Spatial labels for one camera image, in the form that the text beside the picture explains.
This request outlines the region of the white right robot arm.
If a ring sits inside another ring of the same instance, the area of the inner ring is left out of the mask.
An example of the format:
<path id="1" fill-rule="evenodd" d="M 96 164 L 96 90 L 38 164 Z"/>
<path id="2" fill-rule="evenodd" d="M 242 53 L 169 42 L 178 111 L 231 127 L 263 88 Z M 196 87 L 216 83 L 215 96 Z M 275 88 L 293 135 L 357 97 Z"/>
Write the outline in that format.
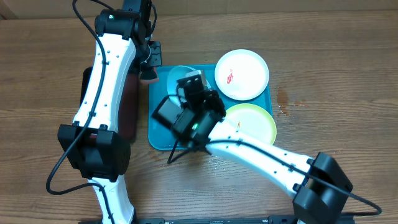
<path id="1" fill-rule="evenodd" d="M 187 150 L 204 150 L 263 175 L 293 198 L 299 223 L 338 222 L 353 185 L 334 158 L 289 152 L 238 129 L 226 119 L 218 92 L 198 77 L 177 80 L 177 88 L 183 90 L 175 94 L 180 104 L 166 96 L 152 118 Z"/>

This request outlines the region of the yellow plate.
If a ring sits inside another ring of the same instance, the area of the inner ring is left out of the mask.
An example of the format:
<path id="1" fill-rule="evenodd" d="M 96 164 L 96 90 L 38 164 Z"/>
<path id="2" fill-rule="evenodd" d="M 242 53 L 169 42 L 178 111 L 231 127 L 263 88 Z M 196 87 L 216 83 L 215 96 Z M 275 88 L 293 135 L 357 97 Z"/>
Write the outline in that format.
<path id="1" fill-rule="evenodd" d="M 264 108 L 241 103 L 226 110 L 226 119 L 243 132 L 267 144 L 274 144 L 277 128 L 273 117 Z"/>

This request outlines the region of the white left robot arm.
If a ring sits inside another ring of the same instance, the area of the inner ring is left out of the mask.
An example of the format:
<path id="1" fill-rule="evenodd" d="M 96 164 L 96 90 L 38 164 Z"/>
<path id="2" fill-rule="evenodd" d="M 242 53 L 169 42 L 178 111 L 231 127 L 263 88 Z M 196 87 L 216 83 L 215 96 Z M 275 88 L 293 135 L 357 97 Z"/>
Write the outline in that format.
<path id="1" fill-rule="evenodd" d="M 89 27 L 96 41 L 94 64 L 82 84 L 80 107 L 72 124 L 58 129 L 62 160 L 87 179 L 96 193 L 102 223 L 134 223 L 125 173 L 131 147 L 119 133 L 119 109 L 127 76 L 153 82 L 162 64 L 161 46 L 152 40 L 157 20 L 151 1 L 105 5 Z"/>

